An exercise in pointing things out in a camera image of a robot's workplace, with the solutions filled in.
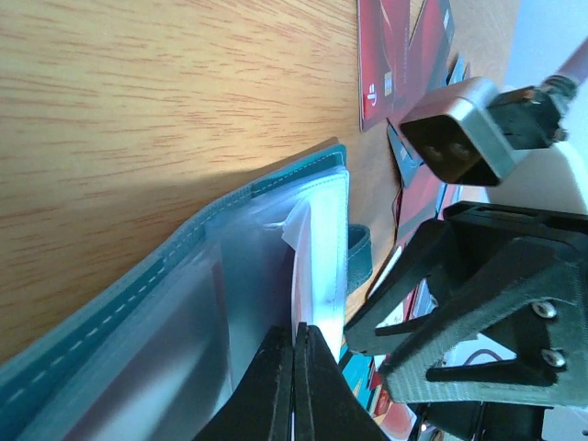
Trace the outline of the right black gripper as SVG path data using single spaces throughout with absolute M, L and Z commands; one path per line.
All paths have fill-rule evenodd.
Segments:
M 399 402 L 587 403 L 587 217 L 460 202 L 420 225 L 345 325 Z M 378 328 L 426 280 L 437 306 Z

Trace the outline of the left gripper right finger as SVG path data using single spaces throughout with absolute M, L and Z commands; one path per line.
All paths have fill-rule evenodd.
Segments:
M 301 322 L 294 346 L 294 438 L 385 440 L 349 389 L 321 330 Z

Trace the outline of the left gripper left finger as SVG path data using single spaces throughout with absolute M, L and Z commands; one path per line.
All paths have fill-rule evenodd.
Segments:
M 293 361 L 289 332 L 270 328 L 230 399 L 195 439 L 290 440 Z

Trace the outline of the teal card holder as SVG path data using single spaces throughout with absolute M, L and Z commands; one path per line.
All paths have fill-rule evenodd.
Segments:
M 268 330 L 292 329 L 295 228 L 311 207 L 313 315 L 331 353 L 372 273 L 336 144 L 218 198 L 1 368 L 4 440 L 189 440 Z

